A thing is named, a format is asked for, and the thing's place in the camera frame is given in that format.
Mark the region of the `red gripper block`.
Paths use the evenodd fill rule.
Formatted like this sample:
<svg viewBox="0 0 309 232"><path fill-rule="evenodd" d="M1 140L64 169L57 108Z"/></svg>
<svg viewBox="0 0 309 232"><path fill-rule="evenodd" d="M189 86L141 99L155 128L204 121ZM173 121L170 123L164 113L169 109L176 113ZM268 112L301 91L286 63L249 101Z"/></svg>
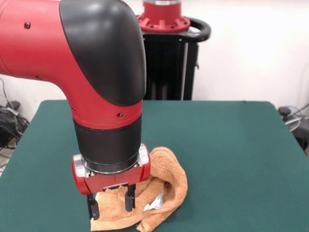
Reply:
<svg viewBox="0 0 309 232"><path fill-rule="evenodd" d="M73 179L82 195L87 195L89 218L99 219L98 202L93 193L102 192L119 186L128 186L125 193L125 209L132 211L135 208L135 190L137 183L146 181L150 177L150 153L145 144L141 144L137 162L128 170L116 174L99 174L86 168L81 154L74 155L71 161Z"/></svg>

